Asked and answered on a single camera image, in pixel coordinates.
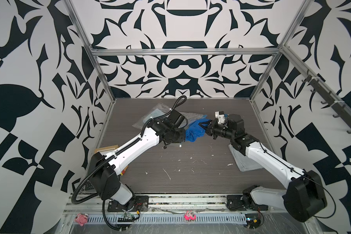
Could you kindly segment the light teal towel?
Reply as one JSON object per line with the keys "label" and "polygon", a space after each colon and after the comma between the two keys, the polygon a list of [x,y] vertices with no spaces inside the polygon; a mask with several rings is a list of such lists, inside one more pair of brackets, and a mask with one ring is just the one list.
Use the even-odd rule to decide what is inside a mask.
{"label": "light teal towel", "polygon": [[155,106],[150,113],[146,116],[144,121],[147,121],[150,118],[156,118],[165,115],[169,111],[169,108],[165,105],[158,104]]}

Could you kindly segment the grey towel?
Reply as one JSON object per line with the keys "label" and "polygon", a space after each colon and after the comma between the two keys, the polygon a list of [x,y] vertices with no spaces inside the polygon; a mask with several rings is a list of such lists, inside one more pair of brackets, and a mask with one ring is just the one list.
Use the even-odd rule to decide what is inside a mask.
{"label": "grey towel", "polygon": [[244,156],[241,152],[233,148],[232,144],[229,144],[229,149],[233,155],[233,158],[236,162],[238,169],[241,172],[253,171],[258,169],[263,169],[263,167],[255,162],[254,160]]}

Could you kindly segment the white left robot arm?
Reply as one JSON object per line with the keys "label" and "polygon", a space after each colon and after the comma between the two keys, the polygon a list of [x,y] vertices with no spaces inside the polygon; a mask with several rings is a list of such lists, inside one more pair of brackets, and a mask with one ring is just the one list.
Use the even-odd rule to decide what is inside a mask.
{"label": "white left robot arm", "polygon": [[97,152],[91,158],[88,182],[101,200],[112,200],[130,210],[134,206],[134,193],[120,179],[120,173],[145,151],[164,143],[164,148],[185,141],[188,120],[177,110],[167,116],[149,118],[141,132],[116,150]]}

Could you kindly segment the blue towel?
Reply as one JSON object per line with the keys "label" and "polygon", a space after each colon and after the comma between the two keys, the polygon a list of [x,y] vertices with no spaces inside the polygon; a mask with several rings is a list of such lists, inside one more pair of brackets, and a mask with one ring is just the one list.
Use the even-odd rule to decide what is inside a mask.
{"label": "blue towel", "polygon": [[199,123],[207,121],[209,119],[199,119],[190,124],[185,132],[185,141],[195,142],[198,137],[203,137],[205,130],[199,126]]}

